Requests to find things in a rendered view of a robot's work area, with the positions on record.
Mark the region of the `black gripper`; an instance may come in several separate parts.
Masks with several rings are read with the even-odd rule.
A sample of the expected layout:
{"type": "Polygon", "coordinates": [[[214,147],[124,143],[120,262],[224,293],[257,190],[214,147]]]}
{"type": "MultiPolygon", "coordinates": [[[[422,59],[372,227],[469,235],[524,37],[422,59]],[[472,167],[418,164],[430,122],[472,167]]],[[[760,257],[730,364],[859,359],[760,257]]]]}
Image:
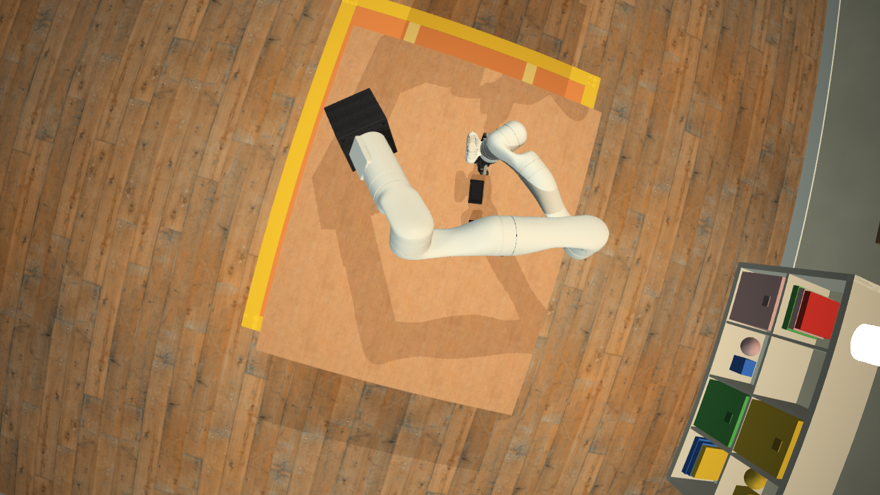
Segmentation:
{"type": "MultiPolygon", "coordinates": [[[[483,133],[481,141],[483,139],[486,139],[488,134],[490,134],[490,133],[483,133]]],[[[479,158],[479,160],[476,162],[476,165],[478,166],[478,172],[480,172],[480,175],[488,175],[487,167],[492,165],[493,163],[488,163],[487,161],[484,161],[483,159],[481,159],[481,156],[478,156],[478,158],[479,158]]]]}

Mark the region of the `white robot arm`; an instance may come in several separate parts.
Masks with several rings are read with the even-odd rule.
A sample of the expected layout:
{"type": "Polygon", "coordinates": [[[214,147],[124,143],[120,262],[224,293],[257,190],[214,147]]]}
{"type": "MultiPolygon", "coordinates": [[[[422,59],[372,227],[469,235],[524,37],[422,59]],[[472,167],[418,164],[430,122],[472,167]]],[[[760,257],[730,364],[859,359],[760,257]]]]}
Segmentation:
{"type": "Polygon", "coordinates": [[[350,159],[360,181],[365,181],[380,213],[390,223],[389,245],[395,256],[408,260],[447,256],[524,256],[563,248],[575,259],[602,250],[609,231],[591,215],[570,216],[552,173],[533,151],[513,153],[526,142],[524,125],[509,121],[480,141],[475,132],[466,138],[466,163],[478,156],[488,163],[502,160],[518,173],[546,217],[493,215],[457,228],[434,229],[421,195],[408,178],[382,133],[355,137],[350,159]]]}

